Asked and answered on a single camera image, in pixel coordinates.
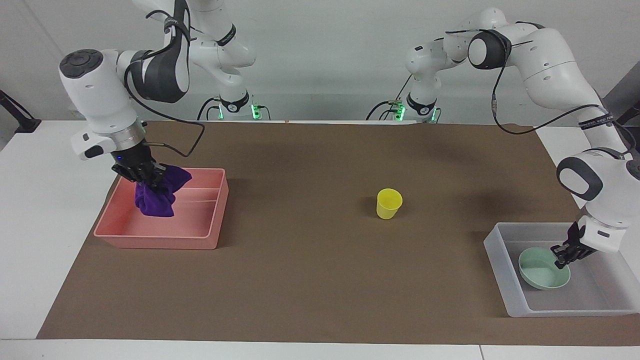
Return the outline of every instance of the white wall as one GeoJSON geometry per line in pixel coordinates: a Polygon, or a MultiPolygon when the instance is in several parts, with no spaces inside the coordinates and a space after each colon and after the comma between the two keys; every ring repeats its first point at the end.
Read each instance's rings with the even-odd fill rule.
{"type": "MultiPolygon", "coordinates": [[[[227,0],[227,6],[239,33],[258,51],[256,64],[243,70],[246,82],[276,119],[363,119],[403,84],[407,49],[487,6],[502,9],[510,21],[560,30],[602,95],[640,59],[640,47],[633,46],[639,1],[227,0]]],[[[63,54],[162,45],[161,24],[145,20],[131,0],[4,0],[0,12],[0,87],[45,119],[70,118],[56,73],[63,54]]],[[[192,69],[190,93],[159,109],[193,119],[200,103],[215,94],[207,75],[192,69]]],[[[488,99],[496,75],[468,64],[444,72],[442,120],[491,122],[488,99]]],[[[506,71],[499,98],[505,121],[536,124],[555,114],[531,103],[515,69],[506,71]]]]}

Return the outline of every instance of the green bowl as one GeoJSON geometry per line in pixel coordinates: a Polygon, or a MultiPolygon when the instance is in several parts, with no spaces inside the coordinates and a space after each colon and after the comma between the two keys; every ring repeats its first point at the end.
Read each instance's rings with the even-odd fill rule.
{"type": "Polygon", "coordinates": [[[520,254],[518,267],[527,284],[540,290],[562,288],[571,279],[571,270],[560,270],[555,264],[556,255],[543,247],[531,247],[520,254]]]}

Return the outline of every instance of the pink bin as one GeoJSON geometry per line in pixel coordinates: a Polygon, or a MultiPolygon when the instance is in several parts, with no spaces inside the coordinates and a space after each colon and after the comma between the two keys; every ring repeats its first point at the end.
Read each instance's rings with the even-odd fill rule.
{"type": "Polygon", "coordinates": [[[193,177],[175,193],[174,217],[142,215],[136,184],[120,178],[93,234],[134,249],[215,249],[229,189],[221,168],[187,168],[193,177]]]}

